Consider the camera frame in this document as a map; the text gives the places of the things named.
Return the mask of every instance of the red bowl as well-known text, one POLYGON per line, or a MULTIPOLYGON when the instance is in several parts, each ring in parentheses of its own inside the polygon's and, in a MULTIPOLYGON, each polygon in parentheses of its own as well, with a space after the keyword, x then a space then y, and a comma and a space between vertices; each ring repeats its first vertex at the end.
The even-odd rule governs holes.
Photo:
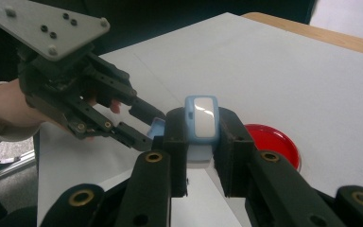
POLYGON ((258 149, 278 152, 285 156, 297 170, 300 170, 300 153, 287 135, 265 125, 248 124, 245 127, 258 149))

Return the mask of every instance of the gray metal plate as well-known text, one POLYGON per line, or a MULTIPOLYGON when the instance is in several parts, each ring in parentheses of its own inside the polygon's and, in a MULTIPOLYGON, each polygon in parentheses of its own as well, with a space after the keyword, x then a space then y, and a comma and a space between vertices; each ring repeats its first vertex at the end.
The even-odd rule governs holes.
POLYGON ((27 0, 0 0, 0 27, 50 61, 58 61, 106 33, 110 24, 27 0))

